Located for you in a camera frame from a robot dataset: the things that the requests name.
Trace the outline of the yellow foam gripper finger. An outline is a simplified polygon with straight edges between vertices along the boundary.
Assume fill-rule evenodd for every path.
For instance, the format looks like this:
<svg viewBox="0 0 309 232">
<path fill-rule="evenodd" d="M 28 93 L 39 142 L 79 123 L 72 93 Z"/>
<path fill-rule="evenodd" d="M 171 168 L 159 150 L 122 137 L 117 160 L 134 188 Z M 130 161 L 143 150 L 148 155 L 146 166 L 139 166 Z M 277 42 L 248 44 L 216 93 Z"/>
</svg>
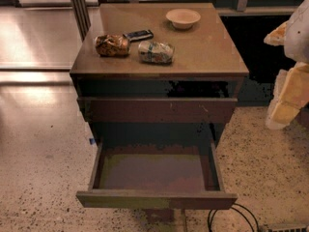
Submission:
<svg viewBox="0 0 309 232">
<path fill-rule="evenodd" d="M 288 71 L 280 70 L 267 109 L 266 126 L 270 130 L 284 129 L 308 102 L 309 65 L 297 62 Z"/>
</svg>

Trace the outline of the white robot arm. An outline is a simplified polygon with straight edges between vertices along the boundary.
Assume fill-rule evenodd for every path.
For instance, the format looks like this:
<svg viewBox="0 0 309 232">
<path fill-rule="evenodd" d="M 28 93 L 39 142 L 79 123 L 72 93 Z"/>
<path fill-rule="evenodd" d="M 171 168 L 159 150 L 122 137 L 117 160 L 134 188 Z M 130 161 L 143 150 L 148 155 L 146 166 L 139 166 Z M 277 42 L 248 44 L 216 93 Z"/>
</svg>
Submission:
<svg viewBox="0 0 309 232">
<path fill-rule="evenodd" d="M 309 0 L 304 0 L 290 16 L 264 38 L 264 43 L 284 46 L 286 57 L 295 61 L 288 71 L 276 76 L 266 118 L 271 130 L 282 130 L 309 102 Z"/>
</svg>

